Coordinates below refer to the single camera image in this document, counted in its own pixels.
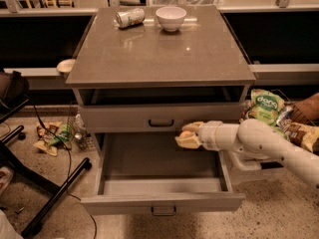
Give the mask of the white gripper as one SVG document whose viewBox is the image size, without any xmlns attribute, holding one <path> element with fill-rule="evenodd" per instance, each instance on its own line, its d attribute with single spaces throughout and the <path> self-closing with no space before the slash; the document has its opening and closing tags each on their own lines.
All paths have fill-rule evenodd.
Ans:
<svg viewBox="0 0 319 239">
<path fill-rule="evenodd" d="M 175 141 L 183 148 L 197 149 L 202 145 L 207 150 L 219 151 L 215 134 L 221 125 L 222 122 L 218 120 L 195 121 L 185 124 L 181 130 L 195 132 L 198 137 L 196 135 L 177 136 Z"/>
</svg>

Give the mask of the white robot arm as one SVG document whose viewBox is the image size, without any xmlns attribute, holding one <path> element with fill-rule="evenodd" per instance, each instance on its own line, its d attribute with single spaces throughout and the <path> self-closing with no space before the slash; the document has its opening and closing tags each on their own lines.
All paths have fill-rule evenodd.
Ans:
<svg viewBox="0 0 319 239">
<path fill-rule="evenodd" d="M 182 127 L 175 138 L 183 148 L 226 152 L 233 165 L 243 171 L 260 170 L 256 161 L 244 158 L 270 158 L 278 161 L 311 188 L 319 187 L 319 156 L 280 136 L 270 125 L 258 119 L 241 124 L 218 120 L 196 121 Z"/>
</svg>

